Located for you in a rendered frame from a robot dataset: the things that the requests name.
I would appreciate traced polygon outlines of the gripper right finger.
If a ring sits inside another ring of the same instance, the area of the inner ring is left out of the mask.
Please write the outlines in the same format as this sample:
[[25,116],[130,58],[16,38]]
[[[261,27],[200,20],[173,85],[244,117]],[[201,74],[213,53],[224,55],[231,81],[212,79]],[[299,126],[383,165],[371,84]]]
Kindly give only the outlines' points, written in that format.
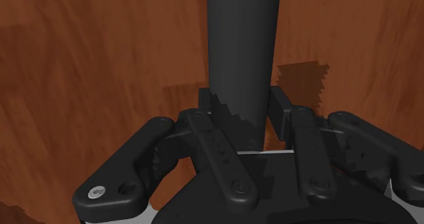
[[293,105],[279,86],[270,88],[268,117],[294,151],[298,190],[306,197],[333,200],[341,192],[335,168],[378,193],[390,185],[399,199],[424,208],[423,151],[346,111],[317,116]]

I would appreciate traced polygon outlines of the black tapered handle object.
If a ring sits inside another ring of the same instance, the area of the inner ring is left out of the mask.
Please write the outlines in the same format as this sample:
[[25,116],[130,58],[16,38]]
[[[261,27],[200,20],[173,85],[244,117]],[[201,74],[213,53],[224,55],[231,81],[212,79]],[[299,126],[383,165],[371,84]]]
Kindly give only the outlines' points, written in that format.
[[237,151],[261,151],[279,0],[207,0],[211,117]]

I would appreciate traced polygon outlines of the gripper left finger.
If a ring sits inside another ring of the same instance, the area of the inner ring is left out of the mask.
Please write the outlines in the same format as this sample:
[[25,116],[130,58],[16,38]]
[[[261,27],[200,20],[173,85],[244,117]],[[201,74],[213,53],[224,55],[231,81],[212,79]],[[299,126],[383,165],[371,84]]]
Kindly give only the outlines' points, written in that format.
[[185,157],[211,171],[226,208],[253,211],[259,191],[225,134],[206,109],[187,109],[177,121],[153,117],[74,192],[80,223],[104,223],[142,214],[161,180]]

